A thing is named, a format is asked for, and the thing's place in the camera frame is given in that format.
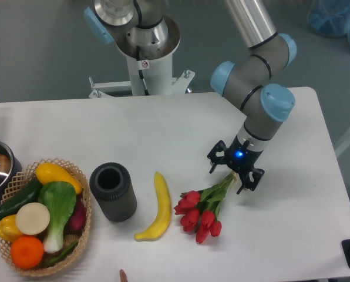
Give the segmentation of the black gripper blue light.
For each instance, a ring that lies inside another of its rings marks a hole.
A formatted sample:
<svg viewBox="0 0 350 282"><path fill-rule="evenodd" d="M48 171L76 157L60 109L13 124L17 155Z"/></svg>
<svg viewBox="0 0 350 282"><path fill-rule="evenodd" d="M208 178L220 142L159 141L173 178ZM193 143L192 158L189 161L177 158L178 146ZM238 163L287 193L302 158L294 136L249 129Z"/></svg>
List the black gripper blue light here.
<svg viewBox="0 0 350 282"><path fill-rule="evenodd" d="M209 173L215 171L217 165L227 165L238 173L241 186L237 190L237 194L240 194L243 190L254 191L265 174L263 169L254 167L262 151L250 150L249 145L249 141L241 143L237 137L234 138L229 147L226 146L224 141L220 140L207 155L211 164Z"/></svg>

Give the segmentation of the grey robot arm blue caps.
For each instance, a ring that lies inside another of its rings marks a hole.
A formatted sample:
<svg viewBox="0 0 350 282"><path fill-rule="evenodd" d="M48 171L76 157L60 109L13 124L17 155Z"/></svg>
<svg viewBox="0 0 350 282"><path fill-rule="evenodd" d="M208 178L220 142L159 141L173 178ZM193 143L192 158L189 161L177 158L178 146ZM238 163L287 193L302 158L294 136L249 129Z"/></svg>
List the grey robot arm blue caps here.
<svg viewBox="0 0 350 282"><path fill-rule="evenodd" d="M210 84L246 119L232 144L218 142L208 159L236 172L241 190L255 190L264 175L255 163L295 105L293 93L271 78L293 61L297 46L277 32L261 1L226 1L226 7L251 53L242 65L221 63ZM102 42L115 43L126 57L133 95L170 95L179 87L172 76L179 28L162 1L94 1L84 17Z"/></svg>

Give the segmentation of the fingertip at bottom edge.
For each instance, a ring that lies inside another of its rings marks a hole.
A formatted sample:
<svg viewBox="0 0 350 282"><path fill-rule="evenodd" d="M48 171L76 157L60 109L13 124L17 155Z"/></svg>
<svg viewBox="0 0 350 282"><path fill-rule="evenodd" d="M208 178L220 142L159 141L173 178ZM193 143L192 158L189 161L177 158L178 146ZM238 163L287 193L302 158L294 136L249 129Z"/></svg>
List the fingertip at bottom edge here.
<svg viewBox="0 0 350 282"><path fill-rule="evenodd" d="M120 282L127 282L127 275L123 269L119 270Z"/></svg>

